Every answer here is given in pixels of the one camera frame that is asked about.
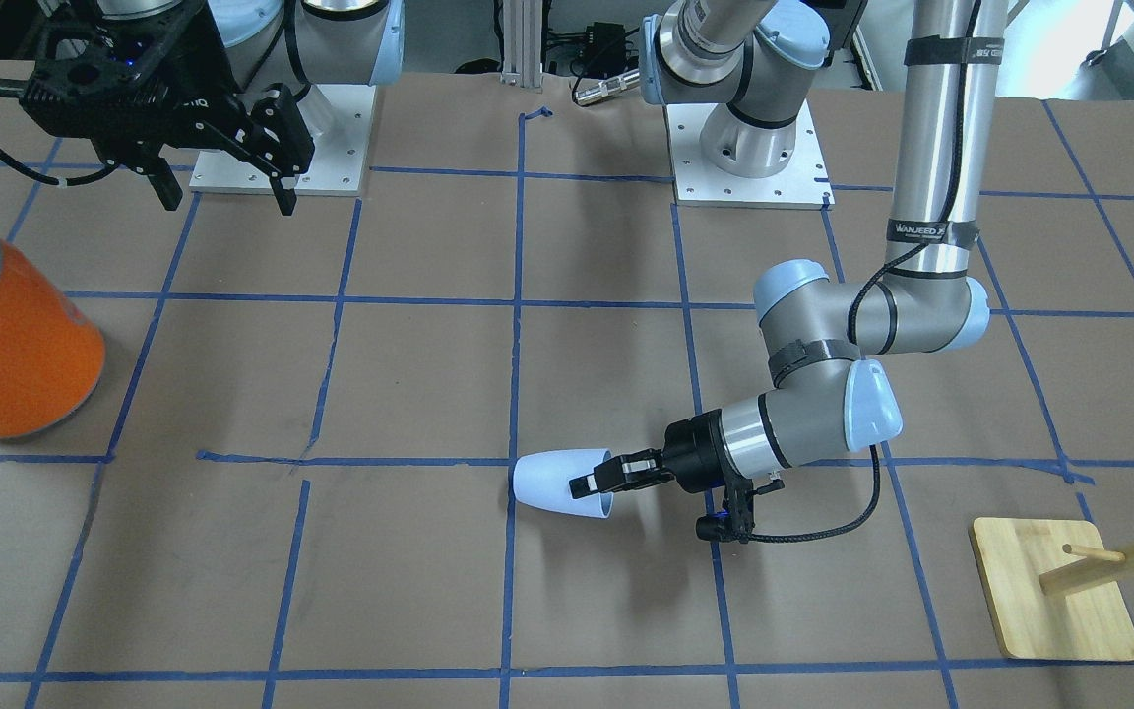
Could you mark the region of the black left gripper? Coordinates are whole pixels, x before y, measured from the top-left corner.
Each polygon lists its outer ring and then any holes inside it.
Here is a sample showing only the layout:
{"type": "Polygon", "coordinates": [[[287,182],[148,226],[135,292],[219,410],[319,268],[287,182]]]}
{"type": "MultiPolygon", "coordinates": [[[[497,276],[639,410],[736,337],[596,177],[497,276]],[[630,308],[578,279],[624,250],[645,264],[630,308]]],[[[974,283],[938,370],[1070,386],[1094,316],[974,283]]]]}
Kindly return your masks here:
{"type": "Polygon", "coordinates": [[[661,450],[613,455],[586,475],[570,480],[572,498],[640,490],[672,480],[687,493],[725,487],[736,469],[725,445],[721,417],[700,414],[670,423],[661,450]]]}

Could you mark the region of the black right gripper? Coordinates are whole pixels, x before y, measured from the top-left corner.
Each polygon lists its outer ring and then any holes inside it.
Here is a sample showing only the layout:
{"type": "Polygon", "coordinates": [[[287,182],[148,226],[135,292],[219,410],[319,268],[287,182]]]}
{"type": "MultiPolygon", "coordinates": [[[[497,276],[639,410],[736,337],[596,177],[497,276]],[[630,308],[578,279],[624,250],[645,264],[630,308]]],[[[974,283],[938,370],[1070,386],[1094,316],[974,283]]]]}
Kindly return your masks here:
{"type": "Polygon", "coordinates": [[[315,154],[296,94],[270,85],[249,112],[204,1],[64,1],[44,23],[20,107],[53,136],[90,140],[149,180],[167,211],[183,189],[161,147],[220,150],[266,176],[281,216],[287,182],[315,154]]]}

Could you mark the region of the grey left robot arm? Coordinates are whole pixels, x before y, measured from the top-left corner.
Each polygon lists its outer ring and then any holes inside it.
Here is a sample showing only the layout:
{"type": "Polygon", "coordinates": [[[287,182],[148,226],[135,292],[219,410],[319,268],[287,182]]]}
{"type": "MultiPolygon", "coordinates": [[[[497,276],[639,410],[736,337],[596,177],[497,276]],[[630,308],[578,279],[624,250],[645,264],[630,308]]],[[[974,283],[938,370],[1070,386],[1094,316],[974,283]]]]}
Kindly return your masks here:
{"type": "MultiPolygon", "coordinates": [[[[572,498],[662,482],[765,493],[786,470],[900,434],[879,357],[962,349],[989,322],[968,260],[1007,12],[1004,1],[914,5],[885,265],[843,284],[806,259],[770,268],[753,305],[771,389],[671,423],[661,449],[589,453],[562,473],[572,498]]],[[[828,39],[801,1],[676,1],[644,23],[643,93],[655,104],[714,103],[702,141],[712,161],[729,174],[775,174],[828,39]]]]}

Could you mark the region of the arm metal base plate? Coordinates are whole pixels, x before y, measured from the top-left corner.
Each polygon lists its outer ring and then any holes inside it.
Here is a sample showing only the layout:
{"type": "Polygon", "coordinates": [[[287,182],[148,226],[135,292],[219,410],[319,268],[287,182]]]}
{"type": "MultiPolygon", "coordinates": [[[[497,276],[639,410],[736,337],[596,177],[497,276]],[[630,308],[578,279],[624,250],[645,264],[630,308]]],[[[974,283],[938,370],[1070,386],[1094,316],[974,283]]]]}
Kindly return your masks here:
{"type": "Polygon", "coordinates": [[[744,124],[723,104],[665,109],[680,206],[822,210],[836,203],[807,102],[779,129],[744,124]]]}
{"type": "MultiPolygon", "coordinates": [[[[359,196],[376,95],[373,86],[312,84],[297,103],[289,93],[272,98],[266,143],[248,152],[271,164],[271,175],[298,196],[359,196]]],[[[189,187],[202,193],[272,193],[265,171],[212,150],[198,153],[189,187]]]]}

